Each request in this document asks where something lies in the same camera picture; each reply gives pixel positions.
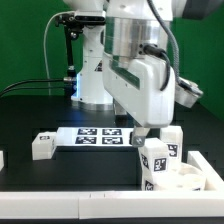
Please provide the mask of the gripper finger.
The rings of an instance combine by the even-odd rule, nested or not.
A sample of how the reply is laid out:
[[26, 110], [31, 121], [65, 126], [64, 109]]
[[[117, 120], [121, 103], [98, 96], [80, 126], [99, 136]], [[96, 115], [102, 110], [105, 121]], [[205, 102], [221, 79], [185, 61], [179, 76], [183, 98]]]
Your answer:
[[131, 145], [136, 148], [143, 147], [149, 131], [149, 128], [135, 126], [131, 135]]

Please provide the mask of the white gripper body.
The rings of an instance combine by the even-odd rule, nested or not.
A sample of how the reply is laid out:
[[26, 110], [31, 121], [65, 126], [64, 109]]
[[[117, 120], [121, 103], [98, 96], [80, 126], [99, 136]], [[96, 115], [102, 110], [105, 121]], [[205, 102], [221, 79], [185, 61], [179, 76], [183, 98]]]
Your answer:
[[117, 56], [103, 54], [104, 88], [142, 127], [166, 127], [173, 119], [173, 69], [166, 88], [161, 90], [166, 75], [166, 63], [156, 57], [130, 60], [124, 69]]

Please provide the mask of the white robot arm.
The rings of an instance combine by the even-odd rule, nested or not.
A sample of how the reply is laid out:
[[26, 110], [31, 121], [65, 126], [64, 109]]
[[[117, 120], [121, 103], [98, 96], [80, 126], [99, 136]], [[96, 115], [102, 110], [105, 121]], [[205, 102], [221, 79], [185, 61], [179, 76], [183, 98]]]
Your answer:
[[130, 141], [145, 145], [152, 128], [168, 126], [174, 104], [194, 105], [203, 95], [179, 75], [175, 18], [201, 20], [224, 0], [63, 0], [75, 21], [104, 25], [103, 84], [114, 106], [135, 121]]

